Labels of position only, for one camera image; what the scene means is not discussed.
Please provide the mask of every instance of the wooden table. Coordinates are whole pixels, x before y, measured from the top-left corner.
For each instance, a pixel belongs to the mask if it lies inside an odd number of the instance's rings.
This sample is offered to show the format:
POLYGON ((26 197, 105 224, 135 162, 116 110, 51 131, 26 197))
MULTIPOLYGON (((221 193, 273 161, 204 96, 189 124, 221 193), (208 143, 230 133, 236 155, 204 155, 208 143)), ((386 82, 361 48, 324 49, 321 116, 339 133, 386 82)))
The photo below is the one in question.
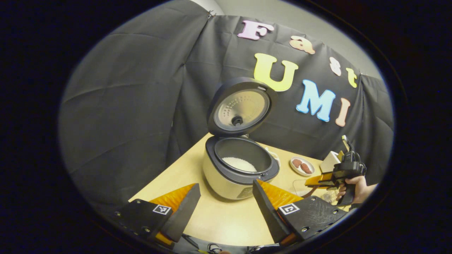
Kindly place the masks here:
MULTIPOLYGON (((208 185, 202 171, 202 160, 205 152, 206 140, 212 135, 208 133, 184 155, 175 161, 152 182, 129 199, 136 198, 151 200, 170 191, 191 183, 199 183, 201 198, 193 212, 184 233, 196 238, 218 244, 255 246, 273 244, 273 239, 265 223, 264 217, 254 197, 239 201, 231 201, 218 196, 208 185)), ((293 194, 304 195, 300 188, 304 187, 304 181, 308 177, 297 174, 290 167, 290 159, 294 156, 305 158, 315 167, 315 175, 320 175, 321 160, 316 160, 302 155, 261 144, 275 152, 281 161, 278 175, 271 184, 287 190, 293 194)), ((317 189, 313 195, 321 197, 325 189, 317 189)))

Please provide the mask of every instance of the open lid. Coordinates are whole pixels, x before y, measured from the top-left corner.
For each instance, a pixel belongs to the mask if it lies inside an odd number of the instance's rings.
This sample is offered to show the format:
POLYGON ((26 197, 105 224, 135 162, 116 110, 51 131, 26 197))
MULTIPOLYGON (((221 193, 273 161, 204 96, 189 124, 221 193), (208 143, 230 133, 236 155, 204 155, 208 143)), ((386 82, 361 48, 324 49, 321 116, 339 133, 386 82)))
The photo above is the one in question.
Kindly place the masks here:
POLYGON ((264 121, 276 103, 276 92, 252 78, 238 77, 223 83, 207 112, 207 127, 215 136, 241 136, 264 121))

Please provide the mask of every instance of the black cloth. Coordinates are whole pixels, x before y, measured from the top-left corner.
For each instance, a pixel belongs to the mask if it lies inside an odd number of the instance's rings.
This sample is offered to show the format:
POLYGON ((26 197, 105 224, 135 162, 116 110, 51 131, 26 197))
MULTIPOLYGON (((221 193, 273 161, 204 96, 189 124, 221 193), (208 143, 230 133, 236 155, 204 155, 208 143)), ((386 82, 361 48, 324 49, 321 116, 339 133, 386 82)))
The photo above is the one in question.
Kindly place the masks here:
POLYGON ((218 84, 254 77, 256 58, 278 59, 271 77, 281 80, 282 60, 296 63, 292 86, 278 92, 278 103, 260 128, 258 142, 323 160, 344 150, 343 134, 367 165, 367 181, 377 183, 389 159, 394 120, 381 80, 360 75, 344 57, 321 41, 263 20, 216 16, 189 0, 167 2, 128 21, 100 41, 80 62, 64 93, 59 118, 62 155, 75 184, 100 212, 122 206, 207 134, 207 109, 218 84), (243 20, 271 24, 258 41, 237 36, 243 20), (292 48, 292 35, 309 39, 316 53, 292 48), (330 69, 329 57, 342 75, 330 69), (345 68, 357 74, 357 88, 345 68), (319 95, 336 94, 330 121, 301 113, 304 79, 319 95), (335 124, 340 98, 350 101, 346 125, 335 124))

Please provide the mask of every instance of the inner pot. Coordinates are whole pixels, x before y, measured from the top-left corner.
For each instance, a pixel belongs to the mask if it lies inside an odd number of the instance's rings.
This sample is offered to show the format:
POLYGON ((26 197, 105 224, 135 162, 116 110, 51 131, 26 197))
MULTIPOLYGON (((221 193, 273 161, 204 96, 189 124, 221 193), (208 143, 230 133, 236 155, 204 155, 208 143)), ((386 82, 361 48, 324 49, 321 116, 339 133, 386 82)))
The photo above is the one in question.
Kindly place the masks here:
POLYGON ((268 171, 272 163, 271 155, 260 145, 241 138, 224 138, 215 144, 215 155, 227 167, 246 174, 261 174, 268 171), (251 164, 256 171, 244 170, 237 165, 251 164))

